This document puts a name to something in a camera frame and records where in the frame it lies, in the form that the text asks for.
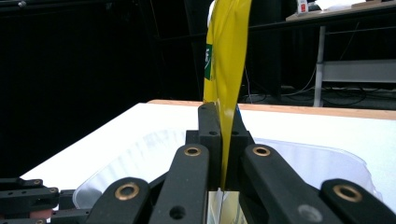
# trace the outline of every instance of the clear plastic container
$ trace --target clear plastic container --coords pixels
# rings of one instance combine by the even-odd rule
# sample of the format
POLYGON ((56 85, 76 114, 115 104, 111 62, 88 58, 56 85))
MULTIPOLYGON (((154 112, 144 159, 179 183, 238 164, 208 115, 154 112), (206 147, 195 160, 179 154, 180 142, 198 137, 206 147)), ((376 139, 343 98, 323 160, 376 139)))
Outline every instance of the clear plastic container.
MULTIPOLYGON (((184 130, 158 131, 132 143, 113 162, 76 189, 73 195, 75 206, 92 208, 106 188, 118 179, 132 176, 151 182, 167 172, 177 149, 185 144, 185 132, 184 130)), ((324 180, 344 178, 355 182, 381 199, 380 193, 375 190, 365 162, 351 153, 336 148, 262 138, 255 138, 255 142, 276 149, 311 186, 319 189, 324 180)))

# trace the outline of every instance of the white table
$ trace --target white table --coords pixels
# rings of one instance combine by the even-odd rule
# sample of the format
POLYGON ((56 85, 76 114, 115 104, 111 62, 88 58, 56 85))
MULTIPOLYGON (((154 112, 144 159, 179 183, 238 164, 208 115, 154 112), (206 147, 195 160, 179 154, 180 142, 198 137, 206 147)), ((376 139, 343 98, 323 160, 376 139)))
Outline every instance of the white table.
MULTIPOLYGON (((196 130, 198 102, 138 104, 22 176, 47 187, 76 189, 142 137, 196 130)), ((240 105, 253 137, 341 148, 367 162, 376 189, 396 212, 396 111, 240 105)))

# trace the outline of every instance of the table leg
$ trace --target table leg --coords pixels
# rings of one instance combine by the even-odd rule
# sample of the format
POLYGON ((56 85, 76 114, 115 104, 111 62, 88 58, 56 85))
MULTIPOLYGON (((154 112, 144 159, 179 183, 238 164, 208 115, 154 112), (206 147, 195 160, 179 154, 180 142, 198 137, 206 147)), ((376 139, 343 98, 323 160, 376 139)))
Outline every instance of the table leg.
POLYGON ((324 38, 326 35, 326 26, 320 26, 318 59, 317 59, 317 73, 315 80, 315 99, 314 106, 322 106, 321 103, 321 85, 323 79, 323 52, 324 52, 324 38))

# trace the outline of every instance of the green label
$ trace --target green label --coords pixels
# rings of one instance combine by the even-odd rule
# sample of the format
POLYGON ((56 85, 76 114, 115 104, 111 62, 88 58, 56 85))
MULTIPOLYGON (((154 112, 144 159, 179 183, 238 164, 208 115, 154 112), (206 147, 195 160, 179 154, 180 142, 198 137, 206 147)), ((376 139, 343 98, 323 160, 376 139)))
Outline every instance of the green label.
POLYGON ((210 68, 212 67, 212 45, 206 44, 205 53, 205 78, 211 80, 210 68))

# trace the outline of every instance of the table edge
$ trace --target table edge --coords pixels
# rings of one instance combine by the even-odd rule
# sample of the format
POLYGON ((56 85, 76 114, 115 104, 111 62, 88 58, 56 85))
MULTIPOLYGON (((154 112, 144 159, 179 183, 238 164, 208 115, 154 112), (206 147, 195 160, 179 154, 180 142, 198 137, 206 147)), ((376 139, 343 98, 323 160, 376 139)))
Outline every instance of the table edge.
MULTIPOLYGON (((199 106, 203 102, 198 101, 178 101, 155 99, 148 101, 148 104, 156 105, 185 105, 199 106)), ((362 119, 396 119, 396 111, 393 110, 373 110, 373 109, 351 109, 351 108, 329 108, 329 107, 309 107, 295 105, 249 105, 238 104, 241 110, 256 110, 278 113, 323 115, 362 119)))

